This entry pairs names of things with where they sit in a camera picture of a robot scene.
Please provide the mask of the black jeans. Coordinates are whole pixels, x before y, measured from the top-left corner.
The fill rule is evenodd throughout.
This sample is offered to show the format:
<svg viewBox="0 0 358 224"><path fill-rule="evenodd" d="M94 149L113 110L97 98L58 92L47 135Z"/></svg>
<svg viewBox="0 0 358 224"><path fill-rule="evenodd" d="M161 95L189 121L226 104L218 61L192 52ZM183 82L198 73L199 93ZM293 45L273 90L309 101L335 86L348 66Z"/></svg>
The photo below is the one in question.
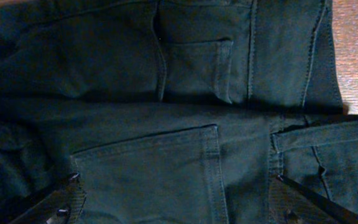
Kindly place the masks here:
<svg viewBox="0 0 358 224"><path fill-rule="evenodd" d="M331 1L0 1L0 223L79 173L76 223L275 223L283 175L358 214Z"/></svg>

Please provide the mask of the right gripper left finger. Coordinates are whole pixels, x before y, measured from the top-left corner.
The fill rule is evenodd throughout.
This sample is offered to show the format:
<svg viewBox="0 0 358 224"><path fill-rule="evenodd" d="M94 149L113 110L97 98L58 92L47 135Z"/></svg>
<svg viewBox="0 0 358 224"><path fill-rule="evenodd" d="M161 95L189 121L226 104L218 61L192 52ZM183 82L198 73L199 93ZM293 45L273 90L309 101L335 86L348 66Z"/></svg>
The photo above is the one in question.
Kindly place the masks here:
<svg viewBox="0 0 358 224"><path fill-rule="evenodd" d="M9 223L75 224L86 201L79 173L72 173L7 209Z"/></svg>

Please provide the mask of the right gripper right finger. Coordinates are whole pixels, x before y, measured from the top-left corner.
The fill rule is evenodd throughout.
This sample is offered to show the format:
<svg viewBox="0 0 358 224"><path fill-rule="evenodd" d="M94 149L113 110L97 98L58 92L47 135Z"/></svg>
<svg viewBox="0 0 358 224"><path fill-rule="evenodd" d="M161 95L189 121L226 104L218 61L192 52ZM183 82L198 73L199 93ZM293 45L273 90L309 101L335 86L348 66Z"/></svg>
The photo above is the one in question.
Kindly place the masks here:
<svg viewBox="0 0 358 224"><path fill-rule="evenodd" d="M270 178L269 213L281 224L358 224L358 214L283 175Z"/></svg>

